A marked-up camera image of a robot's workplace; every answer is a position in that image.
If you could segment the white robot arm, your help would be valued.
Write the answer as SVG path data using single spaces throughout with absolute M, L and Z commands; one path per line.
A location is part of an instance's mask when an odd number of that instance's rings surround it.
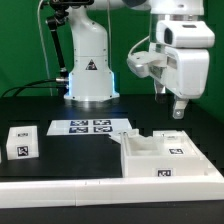
M 60 61 L 64 98 L 89 104 L 119 96 L 114 74 L 108 67 L 108 35 L 101 25 L 88 18 L 88 10 L 127 6 L 151 13 L 149 49 L 130 50 L 127 64 L 141 78 L 152 77 L 156 99 L 167 90 L 175 96 L 173 117 L 181 119 L 189 100 L 205 90 L 209 68 L 208 49 L 215 35 L 200 17 L 203 0 L 50 0 L 55 10 L 48 20 L 52 32 L 69 23 L 73 37 L 74 68 L 68 71 Z

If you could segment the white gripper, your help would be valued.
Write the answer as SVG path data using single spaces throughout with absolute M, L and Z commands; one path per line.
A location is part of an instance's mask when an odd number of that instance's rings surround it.
M 166 47 L 163 66 L 150 68 L 151 76 L 158 81 L 154 82 L 155 100 L 158 103 L 166 101 L 166 87 L 179 97 L 174 99 L 173 118 L 182 119 L 188 99 L 198 99 L 203 94 L 208 68 L 207 50 Z

